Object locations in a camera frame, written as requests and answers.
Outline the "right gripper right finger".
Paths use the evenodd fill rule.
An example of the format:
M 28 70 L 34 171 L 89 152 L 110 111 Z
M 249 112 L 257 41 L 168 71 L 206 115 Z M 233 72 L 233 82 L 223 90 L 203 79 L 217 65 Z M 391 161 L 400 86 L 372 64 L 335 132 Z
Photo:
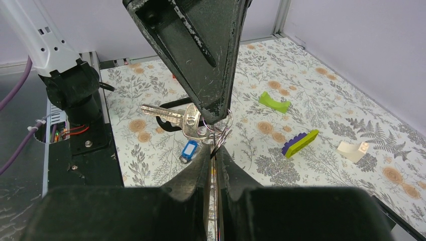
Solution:
M 378 204 L 355 187 L 265 187 L 216 152 L 221 240 L 393 240 Z

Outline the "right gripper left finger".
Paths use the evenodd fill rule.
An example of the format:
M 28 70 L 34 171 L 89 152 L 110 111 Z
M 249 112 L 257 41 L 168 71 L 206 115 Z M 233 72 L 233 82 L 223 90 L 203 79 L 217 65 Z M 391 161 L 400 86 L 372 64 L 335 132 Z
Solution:
M 160 187 L 55 188 L 21 240 L 206 240 L 209 160 L 203 147 Z

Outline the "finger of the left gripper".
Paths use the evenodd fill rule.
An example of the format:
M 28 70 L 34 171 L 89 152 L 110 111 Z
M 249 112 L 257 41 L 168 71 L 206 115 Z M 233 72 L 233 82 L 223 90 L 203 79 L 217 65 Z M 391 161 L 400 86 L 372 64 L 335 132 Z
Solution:
M 209 125 L 231 106 L 250 1 L 123 1 L 132 20 Z

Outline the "black key tag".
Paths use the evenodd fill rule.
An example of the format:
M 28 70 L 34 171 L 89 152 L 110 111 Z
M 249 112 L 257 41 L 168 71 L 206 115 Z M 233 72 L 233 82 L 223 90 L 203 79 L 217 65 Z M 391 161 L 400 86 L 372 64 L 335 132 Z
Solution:
M 160 105 L 161 108 L 165 109 L 165 112 L 156 117 L 159 126 L 167 132 L 181 131 L 186 107 L 178 110 L 173 110 L 171 108 L 180 107 L 190 103 L 192 103 L 192 101 L 189 97 L 186 97 Z

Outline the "large silver keyring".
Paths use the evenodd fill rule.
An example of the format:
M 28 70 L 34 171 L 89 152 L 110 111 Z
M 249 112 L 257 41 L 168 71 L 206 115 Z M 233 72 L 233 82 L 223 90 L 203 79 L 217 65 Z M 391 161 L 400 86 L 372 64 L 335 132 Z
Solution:
M 219 148 L 223 145 L 223 143 L 228 138 L 229 134 L 232 132 L 231 127 L 234 122 L 233 114 L 230 109 L 227 109 L 228 115 L 227 115 L 227 122 L 225 124 L 225 127 L 223 129 L 218 129 L 214 125 L 208 125 L 204 118 L 202 118 L 203 125 L 207 128 L 207 130 L 210 131 L 210 137 L 212 137 L 214 141 L 214 147 L 211 151 L 210 158 L 213 158 Z

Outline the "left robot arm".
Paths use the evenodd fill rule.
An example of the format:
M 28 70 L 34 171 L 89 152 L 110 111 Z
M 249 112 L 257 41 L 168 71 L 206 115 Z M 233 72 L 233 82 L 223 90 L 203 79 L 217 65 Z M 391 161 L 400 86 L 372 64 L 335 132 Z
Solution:
M 250 1 L 123 1 L 207 124 L 227 117 L 242 28 Z M 99 75 L 62 37 L 40 1 L 1 1 L 1 14 L 24 43 L 49 100 L 73 124 L 101 116 Z

